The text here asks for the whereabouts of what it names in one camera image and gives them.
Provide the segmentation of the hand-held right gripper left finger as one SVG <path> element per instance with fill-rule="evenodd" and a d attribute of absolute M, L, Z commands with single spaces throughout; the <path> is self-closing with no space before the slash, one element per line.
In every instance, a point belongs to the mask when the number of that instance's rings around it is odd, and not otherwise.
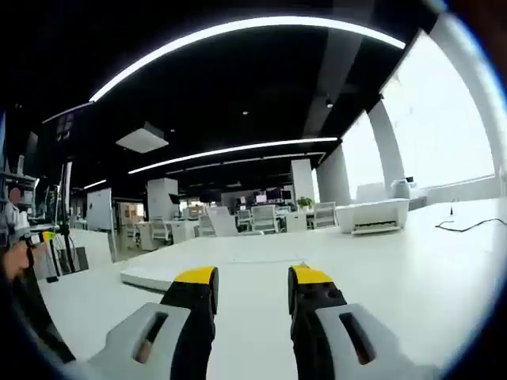
<path fill-rule="evenodd" d="M 215 339 L 219 271 L 178 275 L 159 303 L 148 302 L 110 330 L 87 361 L 93 379 L 205 379 Z"/>

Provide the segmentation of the person's left hand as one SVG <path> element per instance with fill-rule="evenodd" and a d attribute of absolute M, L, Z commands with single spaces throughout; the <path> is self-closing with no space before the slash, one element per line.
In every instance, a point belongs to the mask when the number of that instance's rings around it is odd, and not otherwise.
<path fill-rule="evenodd" d="M 2 264 L 9 281 L 29 267 L 28 246 L 25 241 L 15 243 L 4 255 Z"/>

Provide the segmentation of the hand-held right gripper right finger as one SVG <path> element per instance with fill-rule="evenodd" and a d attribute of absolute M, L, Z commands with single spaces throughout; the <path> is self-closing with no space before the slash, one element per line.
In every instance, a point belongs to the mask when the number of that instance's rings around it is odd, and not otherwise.
<path fill-rule="evenodd" d="M 299 379 L 438 379 L 405 356 L 398 338 L 363 306 L 348 303 L 324 272 L 288 269 L 290 335 Z"/>

